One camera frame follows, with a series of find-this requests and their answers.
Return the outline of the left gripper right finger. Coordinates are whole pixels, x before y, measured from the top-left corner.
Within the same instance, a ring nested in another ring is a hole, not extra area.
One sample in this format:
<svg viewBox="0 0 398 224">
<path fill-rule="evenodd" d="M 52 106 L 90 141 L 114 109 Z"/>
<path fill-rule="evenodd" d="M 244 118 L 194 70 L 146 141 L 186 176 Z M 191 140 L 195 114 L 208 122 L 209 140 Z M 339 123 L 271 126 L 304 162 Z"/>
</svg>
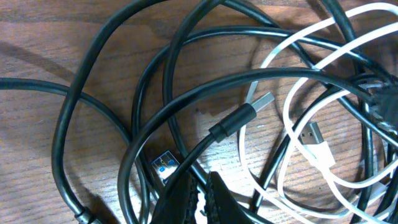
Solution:
<svg viewBox="0 0 398 224">
<path fill-rule="evenodd" d="M 208 224 L 252 224 L 219 173 L 209 173 L 205 190 L 205 213 Z"/>
</svg>

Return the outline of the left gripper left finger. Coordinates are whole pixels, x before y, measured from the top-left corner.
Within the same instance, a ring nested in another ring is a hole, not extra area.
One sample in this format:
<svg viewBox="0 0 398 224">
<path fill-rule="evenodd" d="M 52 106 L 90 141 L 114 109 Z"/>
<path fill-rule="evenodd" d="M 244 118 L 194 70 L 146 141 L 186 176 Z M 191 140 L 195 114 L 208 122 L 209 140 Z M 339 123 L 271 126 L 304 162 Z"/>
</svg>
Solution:
<svg viewBox="0 0 398 224">
<path fill-rule="evenodd" d="M 170 196 L 156 204 L 151 223 L 195 224 L 199 193 L 197 185 L 196 178 L 186 171 L 172 187 Z"/>
</svg>

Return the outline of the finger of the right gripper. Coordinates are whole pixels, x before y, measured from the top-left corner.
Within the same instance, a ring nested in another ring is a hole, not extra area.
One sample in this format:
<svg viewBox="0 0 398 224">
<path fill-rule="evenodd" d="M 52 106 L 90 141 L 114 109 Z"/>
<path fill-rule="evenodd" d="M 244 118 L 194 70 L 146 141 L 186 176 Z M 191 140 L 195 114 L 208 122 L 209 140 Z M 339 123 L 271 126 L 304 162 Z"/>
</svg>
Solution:
<svg viewBox="0 0 398 224">
<path fill-rule="evenodd" d="M 374 117 L 386 131 L 397 131 L 397 85 L 384 86 L 373 94 Z"/>
</svg>

